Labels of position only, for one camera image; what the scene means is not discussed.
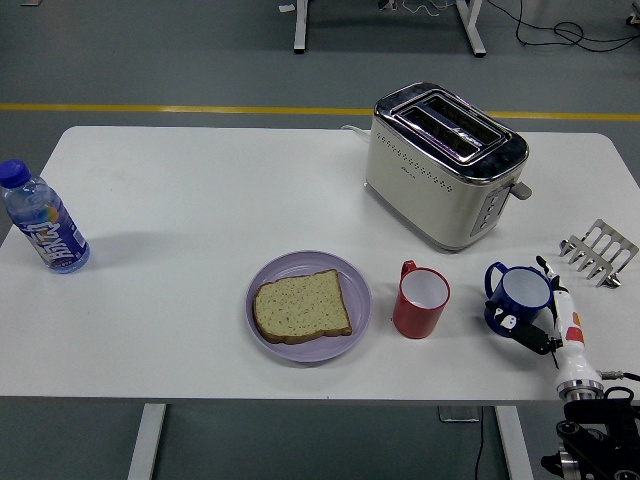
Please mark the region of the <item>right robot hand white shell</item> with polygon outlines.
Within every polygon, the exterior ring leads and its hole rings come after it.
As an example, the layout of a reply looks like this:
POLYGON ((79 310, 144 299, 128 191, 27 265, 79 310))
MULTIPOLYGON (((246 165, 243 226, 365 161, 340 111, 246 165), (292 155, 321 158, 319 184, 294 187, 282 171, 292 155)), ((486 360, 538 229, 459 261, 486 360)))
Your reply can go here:
POLYGON ((553 356, 556 390, 566 401, 603 395, 602 376, 589 363, 580 317, 561 277, 541 256, 538 268, 491 264, 484 277, 484 318, 494 333, 538 355, 553 356))

